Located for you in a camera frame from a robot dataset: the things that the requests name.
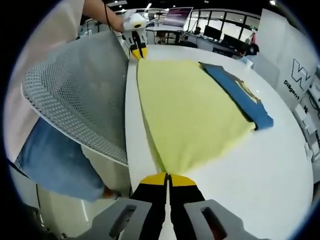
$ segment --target computer monitor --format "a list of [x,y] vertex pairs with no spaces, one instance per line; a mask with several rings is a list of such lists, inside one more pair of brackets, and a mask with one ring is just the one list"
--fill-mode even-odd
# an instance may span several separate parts
[[224,35],[222,42],[224,45],[227,45],[229,47],[232,47],[232,48],[238,50],[238,52],[243,51],[249,47],[248,43],[245,43],[245,42],[243,42],[233,36],[229,36],[226,34]]
[[222,32],[214,27],[205,26],[203,35],[220,40]]
[[170,8],[162,25],[183,28],[192,9],[193,7]]

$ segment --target yellow towel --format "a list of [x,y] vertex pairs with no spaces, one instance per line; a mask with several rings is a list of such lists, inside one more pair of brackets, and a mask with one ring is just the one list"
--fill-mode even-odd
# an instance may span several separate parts
[[255,128],[196,62],[141,59],[137,82],[155,156],[169,174],[220,156]]

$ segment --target person's arm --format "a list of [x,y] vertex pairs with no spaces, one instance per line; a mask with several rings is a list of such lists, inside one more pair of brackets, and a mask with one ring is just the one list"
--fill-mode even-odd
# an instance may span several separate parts
[[83,15],[93,18],[103,24],[108,24],[106,13],[108,15],[110,27],[117,32],[123,33],[124,21],[122,17],[116,15],[108,6],[105,6],[102,0],[84,0]]

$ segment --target office floor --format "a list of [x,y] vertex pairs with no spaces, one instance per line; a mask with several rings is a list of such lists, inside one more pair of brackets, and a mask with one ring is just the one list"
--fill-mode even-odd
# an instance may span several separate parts
[[[108,160],[89,149],[82,148],[82,151],[106,185],[119,190],[122,194],[129,194],[131,183],[127,167]],[[114,203],[114,200],[109,199],[99,199],[90,203],[46,191],[39,186],[37,189],[43,223],[58,238],[62,235],[68,237],[81,235],[91,227],[96,215]]]

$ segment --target denim shorts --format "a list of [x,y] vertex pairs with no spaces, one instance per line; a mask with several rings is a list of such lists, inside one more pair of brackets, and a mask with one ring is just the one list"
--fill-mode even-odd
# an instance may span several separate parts
[[89,202],[105,185],[81,146],[39,118],[15,165],[42,188]]

